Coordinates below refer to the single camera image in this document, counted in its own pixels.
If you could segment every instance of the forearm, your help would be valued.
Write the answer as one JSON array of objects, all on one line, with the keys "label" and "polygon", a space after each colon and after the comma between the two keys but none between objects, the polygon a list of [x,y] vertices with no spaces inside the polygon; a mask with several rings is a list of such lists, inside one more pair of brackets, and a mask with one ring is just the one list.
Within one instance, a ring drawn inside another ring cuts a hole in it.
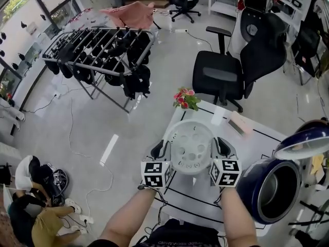
[{"label": "forearm", "polygon": [[154,200],[156,192],[152,189],[138,191],[108,221],[101,238],[108,232],[132,238],[141,227]]},{"label": "forearm", "polygon": [[41,207],[45,207],[46,204],[41,200],[32,197],[31,195],[24,195],[18,199],[16,199],[16,204],[19,205],[22,209],[26,208],[28,204],[39,205]]},{"label": "forearm", "polygon": [[223,190],[221,204],[227,239],[248,237],[257,240],[254,221],[235,188]]},{"label": "forearm", "polygon": [[32,182],[32,184],[33,184],[33,188],[40,190],[40,192],[46,197],[46,199],[50,198],[42,185],[35,182]]}]

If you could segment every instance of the black shirt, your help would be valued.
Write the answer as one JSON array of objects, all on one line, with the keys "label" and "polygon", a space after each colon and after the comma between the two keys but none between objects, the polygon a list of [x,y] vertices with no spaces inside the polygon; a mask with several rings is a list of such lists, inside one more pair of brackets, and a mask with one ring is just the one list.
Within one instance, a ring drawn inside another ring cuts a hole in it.
[{"label": "black shirt", "polygon": [[[179,225],[178,220],[169,220],[164,226],[156,229],[150,237],[135,247],[220,247],[218,232],[212,228],[190,223]],[[96,240],[89,247],[118,247],[108,240]]]},{"label": "black shirt", "polygon": [[31,217],[25,211],[28,204],[39,205],[41,207],[46,206],[44,202],[36,199],[35,197],[24,195],[11,203],[8,209],[8,214],[17,240],[28,247],[34,247],[31,232],[35,218]]}]

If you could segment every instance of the hand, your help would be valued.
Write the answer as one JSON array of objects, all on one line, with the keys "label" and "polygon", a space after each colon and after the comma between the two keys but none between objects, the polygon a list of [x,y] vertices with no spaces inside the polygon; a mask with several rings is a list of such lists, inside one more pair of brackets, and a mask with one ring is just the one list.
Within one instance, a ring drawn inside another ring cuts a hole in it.
[{"label": "hand", "polygon": [[46,201],[46,207],[51,207],[51,199],[47,199]]}]

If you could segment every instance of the khaki pants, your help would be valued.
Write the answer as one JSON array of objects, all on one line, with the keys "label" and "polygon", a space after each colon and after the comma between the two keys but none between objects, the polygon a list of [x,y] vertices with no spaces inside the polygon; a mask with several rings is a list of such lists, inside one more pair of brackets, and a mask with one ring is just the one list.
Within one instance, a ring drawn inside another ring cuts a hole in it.
[{"label": "khaki pants", "polygon": [[63,227],[64,217],[73,213],[71,207],[46,208],[36,218],[32,228],[32,240],[35,247],[60,247],[65,246],[80,236],[80,232],[57,236]]}]

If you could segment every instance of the pink cloth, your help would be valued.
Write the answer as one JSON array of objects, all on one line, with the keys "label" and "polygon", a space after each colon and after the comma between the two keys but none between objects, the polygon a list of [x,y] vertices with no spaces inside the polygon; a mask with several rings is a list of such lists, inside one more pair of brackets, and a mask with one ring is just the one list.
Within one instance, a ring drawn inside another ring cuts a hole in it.
[{"label": "pink cloth", "polygon": [[119,8],[105,8],[100,12],[106,13],[117,27],[149,29],[153,24],[153,7],[154,3],[148,6],[137,1],[127,6]]}]

